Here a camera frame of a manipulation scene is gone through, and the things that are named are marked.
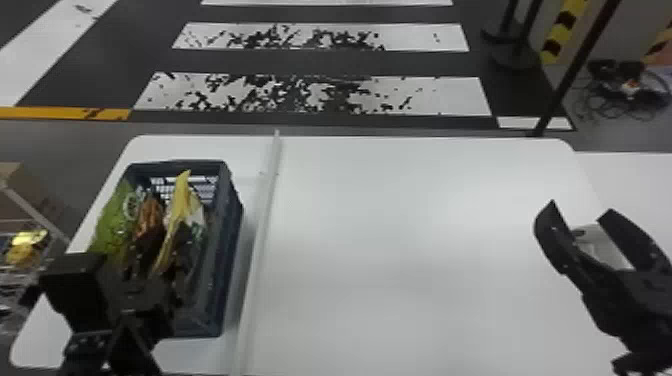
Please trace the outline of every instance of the floor marking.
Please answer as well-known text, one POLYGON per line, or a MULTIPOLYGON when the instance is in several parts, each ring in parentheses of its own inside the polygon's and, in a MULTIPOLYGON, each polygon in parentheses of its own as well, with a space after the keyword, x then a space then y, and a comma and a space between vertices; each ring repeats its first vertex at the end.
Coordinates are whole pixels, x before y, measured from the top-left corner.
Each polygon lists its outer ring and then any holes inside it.
POLYGON ((14 106, 116 0, 61 0, 0 49, 0 106, 14 106))
POLYGON ((0 119, 126 120, 130 109, 85 107, 0 107, 0 119))
POLYGON ((353 49, 468 52, 459 24, 189 23, 180 49, 353 49))
POLYGON ((156 73, 140 110, 490 116, 476 77, 156 73))
POLYGON ((452 0, 203 0, 203 5, 361 5, 361 6, 451 6, 452 0))

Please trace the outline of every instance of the white table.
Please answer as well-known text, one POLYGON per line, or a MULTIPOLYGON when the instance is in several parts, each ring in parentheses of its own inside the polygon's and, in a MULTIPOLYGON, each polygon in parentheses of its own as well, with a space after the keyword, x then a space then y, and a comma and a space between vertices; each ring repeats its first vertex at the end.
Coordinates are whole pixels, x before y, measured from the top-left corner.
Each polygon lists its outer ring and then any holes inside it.
POLYGON ((672 154, 578 153, 605 207, 651 235, 672 257, 672 154))
MULTIPOLYGON (((239 179, 254 185, 269 143, 134 140, 73 247, 85 246, 128 163, 224 158, 244 193, 239 179)), ((595 328, 578 292, 532 236, 532 220, 550 199, 572 225, 604 210, 567 145, 466 138, 282 144, 266 246, 255 255, 258 273, 243 313, 247 350, 235 359, 243 373, 611 374, 609 361, 623 347, 595 328)), ((11 360, 56 367, 67 336, 64 321, 41 300, 11 360)), ((166 341, 155 355, 166 372, 223 374, 231 368, 221 356, 230 350, 226 343, 166 341)))

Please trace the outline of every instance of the black cable bundle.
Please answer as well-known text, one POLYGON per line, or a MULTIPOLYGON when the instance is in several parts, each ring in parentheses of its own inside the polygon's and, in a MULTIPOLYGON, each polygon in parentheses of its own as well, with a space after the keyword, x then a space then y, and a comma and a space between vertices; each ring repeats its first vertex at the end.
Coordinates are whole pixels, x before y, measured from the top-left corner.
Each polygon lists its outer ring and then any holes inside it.
POLYGON ((572 106, 582 120, 618 119, 623 116, 642 122, 651 121, 672 102, 670 87, 656 73, 646 70, 640 62, 595 60, 588 63, 590 82, 575 89, 581 90, 572 106), (655 81, 658 88, 644 82, 655 81), (633 84, 636 88, 626 87, 633 84))

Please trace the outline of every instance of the yellow and black striped post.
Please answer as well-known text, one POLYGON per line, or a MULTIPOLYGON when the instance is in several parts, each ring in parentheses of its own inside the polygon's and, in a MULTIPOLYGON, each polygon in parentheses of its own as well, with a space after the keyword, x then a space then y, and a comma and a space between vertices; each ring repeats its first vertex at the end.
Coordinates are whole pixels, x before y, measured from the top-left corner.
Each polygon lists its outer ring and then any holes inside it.
POLYGON ((558 62, 564 46, 572 38, 572 32, 583 16, 590 0, 566 0, 551 32, 541 49, 541 61, 544 64, 558 62))
POLYGON ((658 54, 660 54, 661 51, 667 46, 667 44, 672 40, 672 22, 667 25, 665 30, 660 32, 658 36, 656 37, 656 40, 653 42, 653 45, 651 48, 649 48, 649 51, 644 55, 642 58, 642 62, 644 64, 653 64, 656 61, 656 58, 658 57, 658 54))

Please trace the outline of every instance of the cardboard box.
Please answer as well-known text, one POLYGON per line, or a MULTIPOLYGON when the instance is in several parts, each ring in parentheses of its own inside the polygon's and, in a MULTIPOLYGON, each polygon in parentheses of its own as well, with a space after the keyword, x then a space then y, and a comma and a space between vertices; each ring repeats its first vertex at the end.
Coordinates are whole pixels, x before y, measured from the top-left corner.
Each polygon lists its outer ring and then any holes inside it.
MULTIPOLYGON (((0 162, 0 188, 6 187, 16 192, 35 210, 56 224, 61 218, 65 206, 62 201, 49 195, 46 187, 19 162, 0 162)), ((0 231, 18 231, 22 224, 11 222, 17 219, 32 219, 28 213, 0 192, 0 231)))

